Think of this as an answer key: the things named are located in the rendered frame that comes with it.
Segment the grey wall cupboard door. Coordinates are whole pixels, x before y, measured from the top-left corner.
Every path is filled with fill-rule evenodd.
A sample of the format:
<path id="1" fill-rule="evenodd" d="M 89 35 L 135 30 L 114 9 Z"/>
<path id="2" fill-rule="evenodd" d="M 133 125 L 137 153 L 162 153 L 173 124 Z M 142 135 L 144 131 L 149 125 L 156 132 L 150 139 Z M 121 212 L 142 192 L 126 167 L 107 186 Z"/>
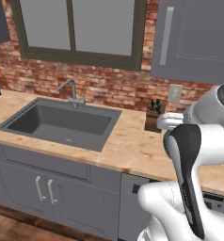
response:
<path id="1" fill-rule="evenodd" d="M 224 84 L 224 0 L 159 0 L 151 76 Z"/>

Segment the grey dishwasher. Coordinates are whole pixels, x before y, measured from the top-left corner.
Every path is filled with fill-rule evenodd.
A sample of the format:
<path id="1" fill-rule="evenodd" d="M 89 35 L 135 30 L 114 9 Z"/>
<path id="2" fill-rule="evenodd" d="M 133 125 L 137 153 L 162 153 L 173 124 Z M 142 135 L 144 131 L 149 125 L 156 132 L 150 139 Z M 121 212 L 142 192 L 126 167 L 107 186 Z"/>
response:
<path id="1" fill-rule="evenodd" d="M 138 189 L 148 183 L 154 183 L 154 179 L 122 173 L 119 241 L 137 241 L 139 234 L 149 224 L 150 215 L 140 207 L 137 200 Z M 209 209 L 224 213 L 224 196 L 203 191 L 203 198 Z"/>

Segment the dark grey sink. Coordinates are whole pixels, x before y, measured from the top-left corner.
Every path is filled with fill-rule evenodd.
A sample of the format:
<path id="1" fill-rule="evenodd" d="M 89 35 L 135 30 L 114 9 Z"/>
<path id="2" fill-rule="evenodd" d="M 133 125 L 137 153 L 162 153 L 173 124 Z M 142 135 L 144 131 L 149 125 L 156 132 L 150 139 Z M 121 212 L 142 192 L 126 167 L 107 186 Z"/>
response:
<path id="1" fill-rule="evenodd" d="M 0 124 L 0 131 L 101 152 L 121 111 L 36 98 Z"/>

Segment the silver tap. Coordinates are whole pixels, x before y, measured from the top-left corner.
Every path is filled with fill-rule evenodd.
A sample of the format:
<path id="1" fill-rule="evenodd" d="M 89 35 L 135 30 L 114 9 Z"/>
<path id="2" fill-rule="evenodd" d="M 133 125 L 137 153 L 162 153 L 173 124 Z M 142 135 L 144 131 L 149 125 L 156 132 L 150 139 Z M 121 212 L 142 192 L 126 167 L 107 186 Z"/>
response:
<path id="1" fill-rule="evenodd" d="M 66 82 L 64 82 L 62 85 L 60 85 L 56 91 L 60 92 L 63 88 L 68 86 L 69 84 L 72 85 L 72 97 L 68 99 L 68 102 L 72 105 L 74 109 L 77 109 L 79 105 L 85 105 L 86 100 L 85 99 L 78 99 L 76 97 L 76 87 L 73 79 L 68 79 Z"/>

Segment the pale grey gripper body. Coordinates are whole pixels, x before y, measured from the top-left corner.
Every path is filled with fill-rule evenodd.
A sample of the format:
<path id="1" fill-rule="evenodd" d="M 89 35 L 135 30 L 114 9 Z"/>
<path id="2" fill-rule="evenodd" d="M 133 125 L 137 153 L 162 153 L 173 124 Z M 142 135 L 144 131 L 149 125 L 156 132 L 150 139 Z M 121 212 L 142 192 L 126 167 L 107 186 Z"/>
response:
<path id="1" fill-rule="evenodd" d="M 182 124 L 184 115 L 182 113 L 167 112 L 157 118 L 157 128 L 161 130 L 172 130 Z"/>

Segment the wooden knife block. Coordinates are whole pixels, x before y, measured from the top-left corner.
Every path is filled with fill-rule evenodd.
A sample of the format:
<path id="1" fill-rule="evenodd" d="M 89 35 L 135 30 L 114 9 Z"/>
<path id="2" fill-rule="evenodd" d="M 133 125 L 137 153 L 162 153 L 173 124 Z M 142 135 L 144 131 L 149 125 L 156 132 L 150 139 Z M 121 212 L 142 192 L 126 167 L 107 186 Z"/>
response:
<path id="1" fill-rule="evenodd" d="M 151 99 L 146 112 L 145 131 L 161 132 L 161 130 L 157 128 L 157 119 L 165 113 L 165 107 L 166 105 L 162 103 L 160 99 Z"/>

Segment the grey wall socket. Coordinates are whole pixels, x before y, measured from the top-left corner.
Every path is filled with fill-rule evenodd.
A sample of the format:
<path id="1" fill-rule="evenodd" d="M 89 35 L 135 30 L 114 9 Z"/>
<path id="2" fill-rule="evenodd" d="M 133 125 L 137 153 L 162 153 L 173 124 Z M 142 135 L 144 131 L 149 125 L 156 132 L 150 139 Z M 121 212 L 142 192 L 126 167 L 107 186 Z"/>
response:
<path id="1" fill-rule="evenodd" d="M 179 103 L 183 91 L 182 85 L 171 84 L 168 91 L 168 101 L 170 103 Z"/>

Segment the grey fixed sink front panel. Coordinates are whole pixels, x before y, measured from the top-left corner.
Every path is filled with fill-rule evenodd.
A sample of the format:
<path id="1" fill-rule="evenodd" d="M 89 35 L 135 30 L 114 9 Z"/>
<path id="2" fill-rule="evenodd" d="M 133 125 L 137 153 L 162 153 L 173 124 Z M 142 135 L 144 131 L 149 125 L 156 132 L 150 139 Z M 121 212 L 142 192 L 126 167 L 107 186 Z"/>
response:
<path id="1" fill-rule="evenodd" d="M 0 144 L 0 153 L 3 159 L 9 162 L 46 169 L 84 182 L 90 182 L 90 170 L 87 164 L 2 144 Z"/>

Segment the dark framed window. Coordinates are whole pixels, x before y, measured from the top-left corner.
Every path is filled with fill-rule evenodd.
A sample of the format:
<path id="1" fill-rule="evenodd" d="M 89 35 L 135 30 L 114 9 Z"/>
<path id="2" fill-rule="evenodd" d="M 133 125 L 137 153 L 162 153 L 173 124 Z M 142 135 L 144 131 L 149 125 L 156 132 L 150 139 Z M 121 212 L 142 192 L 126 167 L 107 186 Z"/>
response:
<path id="1" fill-rule="evenodd" d="M 22 57 L 140 71 L 146 0 L 10 0 Z"/>

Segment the grey base cupboard door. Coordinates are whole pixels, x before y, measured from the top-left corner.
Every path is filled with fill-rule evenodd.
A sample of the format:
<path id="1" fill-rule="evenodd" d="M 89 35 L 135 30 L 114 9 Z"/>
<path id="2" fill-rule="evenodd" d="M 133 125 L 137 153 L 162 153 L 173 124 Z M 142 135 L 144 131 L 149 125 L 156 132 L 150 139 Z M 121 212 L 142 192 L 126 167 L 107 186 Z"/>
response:
<path id="1" fill-rule="evenodd" d="M 118 241 L 120 195 L 78 181 L 46 176 L 53 180 L 57 199 L 52 204 L 57 223 Z"/>
<path id="2" fill-rule="evenodd" d="M 38 195 L 35 183 L 37 176 L 40 176 L 41 193 L 46 197 L 44 201 L 41 201 Z M 55 220 L 46 178 L 43 174 L 35 170 L 0 163 L 0 188 L 7 207 L 35 217 Z"/>

